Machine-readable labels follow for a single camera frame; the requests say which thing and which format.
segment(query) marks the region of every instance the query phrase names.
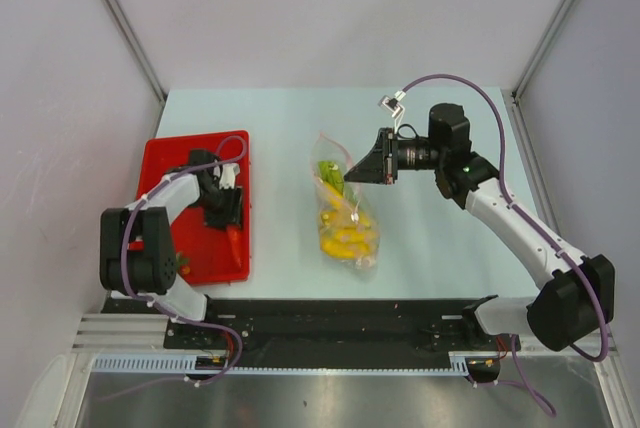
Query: cable clip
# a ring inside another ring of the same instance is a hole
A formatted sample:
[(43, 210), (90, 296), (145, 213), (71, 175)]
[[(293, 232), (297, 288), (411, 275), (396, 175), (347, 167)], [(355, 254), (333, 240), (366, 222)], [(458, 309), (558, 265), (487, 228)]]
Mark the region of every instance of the cable clip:
[(399, 100), (404, 97), (404, 95), (398, 95), (393, 98), (389, 98), (388, 96), (383, 96), (378, 105), (384, 109), (385, 111), (391, 114), (391, 118), (393, 118), (393, 132), (397, 133), (400, 124), (402, 123), (402, 118), (404, 117), (404, 106), (399, 103)]

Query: table surface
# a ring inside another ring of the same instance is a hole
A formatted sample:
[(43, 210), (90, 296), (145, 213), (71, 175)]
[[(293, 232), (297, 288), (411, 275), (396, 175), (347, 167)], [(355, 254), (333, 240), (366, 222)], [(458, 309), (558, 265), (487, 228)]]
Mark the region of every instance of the table surface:
[[(487, 89), (506, 133), (506, 179), (535, 211), (502, 94)], [(244, 129), (251, 143), (252, 264), (247, 281), (198, 289), (218, 298), (417, 299), (532, 296), (516, 257), (482, 223), (438, 192), (430, 172), (401, 172), (393, 186), (365, 186), (380, 225), (377, 266), (356, 270), (325, 257), (316, 229), (310, 154), (323, 132), (354, 160), (391, 119), (378, 100), (393, 88), (174, 90), (158, 137)], [(431, 106), (463, 105), (473, 149), (497, 165), (491, 110), (466, 87), (415, 88), (405, 122), (425, 134)]]

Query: banana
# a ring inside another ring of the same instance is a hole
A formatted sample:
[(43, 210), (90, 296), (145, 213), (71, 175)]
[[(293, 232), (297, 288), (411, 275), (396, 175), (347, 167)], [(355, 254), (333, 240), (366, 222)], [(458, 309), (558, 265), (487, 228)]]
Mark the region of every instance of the banana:
[(330, 257), (340, 260), (355, 260), (371, 254), (371, 247), (366, 243), (340, 243), (325, 236), (320, 237), (320, 248)]
[(349, 202), (342, 197), (342, 193), (338, 193), (332, 185), (326, 181), (322, 182), (322, 186), (326, 188), (326, 198), (335, 210), (344, 210), (349, 207)]
[(358, 230), (355, 228), (342, 228), (332, 234), (335, 240), (341, 243), (369, 243), (375, 241), (377, 233), (372, 230)]

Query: plastic bag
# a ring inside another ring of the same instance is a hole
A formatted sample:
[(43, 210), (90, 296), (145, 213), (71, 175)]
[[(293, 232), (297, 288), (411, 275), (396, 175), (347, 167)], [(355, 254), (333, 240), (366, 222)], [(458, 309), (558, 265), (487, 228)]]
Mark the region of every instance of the plastic bag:
[(343, 179), (351, 167), (347, 150), (320, 135), (311, 152), (320, 249), (345, 264), (369, 268), (376, 263), (380, 232), (361, 185)]

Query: white wall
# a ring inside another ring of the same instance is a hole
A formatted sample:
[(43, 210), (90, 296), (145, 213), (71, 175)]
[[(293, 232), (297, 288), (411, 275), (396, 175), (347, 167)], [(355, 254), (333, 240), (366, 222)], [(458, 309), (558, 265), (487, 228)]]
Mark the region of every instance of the white wall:
[(640, 401), (640, 0), (580, 0), (523, 111), (564, 236), (617, 269), (613, 333)]
[(0, 0), (0, 426), (100, 302), (99, 216), (159, 106), (100, 0)]
[(165, 87), (511, 88), (560, 0), (121, 0)]

